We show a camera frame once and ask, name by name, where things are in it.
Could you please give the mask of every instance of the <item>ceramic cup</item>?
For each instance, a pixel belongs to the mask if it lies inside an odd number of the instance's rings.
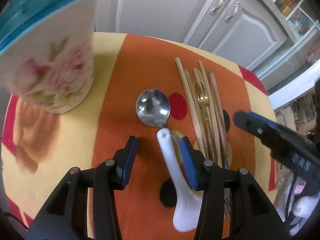
[[[53,114],[78,106],[93,83],[96,0],[76,0],[25,30],[0,55],[0,85]]]

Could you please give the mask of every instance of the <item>cabinet handle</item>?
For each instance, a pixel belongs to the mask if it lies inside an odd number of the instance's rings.
[[[232,13],[228,18],[226,18],[226,19],[224,20],[226,23],[229,22],[231,18],[233,18],[234,16],[236,16],[236,14],[238,13],[239,7],[240,7],[240,3],[237,2],[237,3],[236,3],[235,10],[233,11],[233,13]]]
[[[223,4],[223,1],[224,1],[224,0],[220,0],[220,1],[218,2],[217,6],[210,11],[210,14],[211,14],[211,15],[214,15],[214,13],[221,8],[221,6],[222,6],[222,4]]]

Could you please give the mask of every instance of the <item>countertop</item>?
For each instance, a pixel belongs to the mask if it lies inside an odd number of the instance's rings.
[[[278,20],[278,22],[280,23],[282,28],[285,30],[289,38],[293,42],[296,42],[296,37],[294,36],[292,29],[290,28],[288,22],[285,20],[285,16],[278,9],[275,3],[272,0],[261,0],[261,1],[266,5],[266,7],[271,11],[274,17]]]

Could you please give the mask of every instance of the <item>metal spoon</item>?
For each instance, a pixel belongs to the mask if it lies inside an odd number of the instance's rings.
[[[170,103],[160,90],[148,89],[138,97],[136,112],[145,125],[166,128],[170,114]]]

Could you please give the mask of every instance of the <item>gold fork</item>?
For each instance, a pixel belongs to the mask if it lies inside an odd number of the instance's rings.
[[[199,106],[202,112],[206,138],[208,141],[208,144],[207,144],[208,153],[212,153],[212,155],[207,156],[207,158],[210,160],[211,156],[213,156],[212,161],[215,163],[218,163],[218,156],[217,156],[217,153],[215,152],[213,134],[210,128],[210,121],[207,113],[207,107],[209,106],[209,98],[208,98],[207,90],[205,89],[202,80],[197,80],[196,83],[193,82],[193,86],[195,87],[195,90],[198,96]]]
[[[204,86],[202,80],[197,80],[196,84],[193,82],[193,86],[195,87],[196,93],[198,95],[198,102],[199,102],[199,105],[200,105],[200,108],[202,111],[202,116],[203,116],[203,120],[204,120],[204,127],[205,127],[206,137],[207,137],[207,141],[208,141],[208,152],[213,153],[213,161],[215,163],[218,163],[218,156],[214,150],[213,135],[212,135],[212,131],[210,129],[209,117],[208,117],[208,113],[207,113],[207,107],[209,105],[209,98],[208,98],[207,90],[205,89],[205,86]],[[225,217],[229,221],[230,207],[231,207],[229,189],[225,189],[224,200],[225,200],[225,204],[224,204]]]

